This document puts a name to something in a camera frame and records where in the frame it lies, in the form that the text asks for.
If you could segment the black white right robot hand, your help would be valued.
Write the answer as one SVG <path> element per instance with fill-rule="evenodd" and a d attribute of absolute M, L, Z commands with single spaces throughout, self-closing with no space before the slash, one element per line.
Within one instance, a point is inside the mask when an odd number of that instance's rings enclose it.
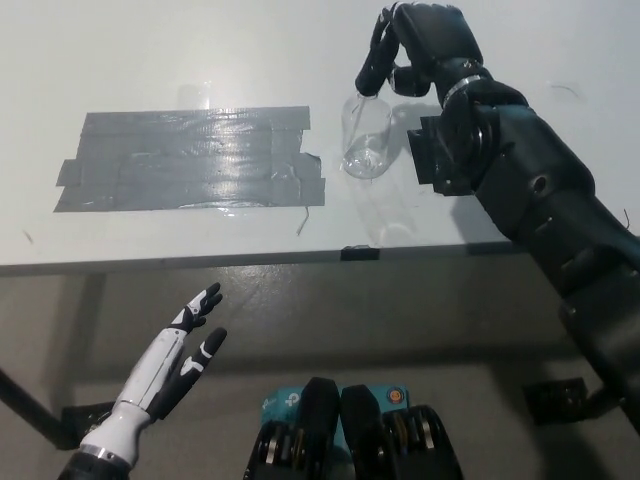
<path fill-rule="evenodd" d="M 385 83 L 406 97 L 422 97 L 434 87 L 444 105 L 464 84 L 489 76 L 461 10 L 396 2 L 378 15 L 355 87 L 363 97 L 378 95 Z"/>

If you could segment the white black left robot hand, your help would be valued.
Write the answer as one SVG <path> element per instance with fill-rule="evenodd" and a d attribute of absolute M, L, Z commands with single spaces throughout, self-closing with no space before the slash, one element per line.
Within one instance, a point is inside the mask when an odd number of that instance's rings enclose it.
<path fill-rule="evenodd" d="M 183 357 L 186 338 L 222 300 L 215 283 L 198 293 L 154 338 L 132 369 L 110 415 L 80 442 L 80 451 L 132 469 L 141 433 L 166 418 L 202 376 L 227 336 L 218 327 Z"/>

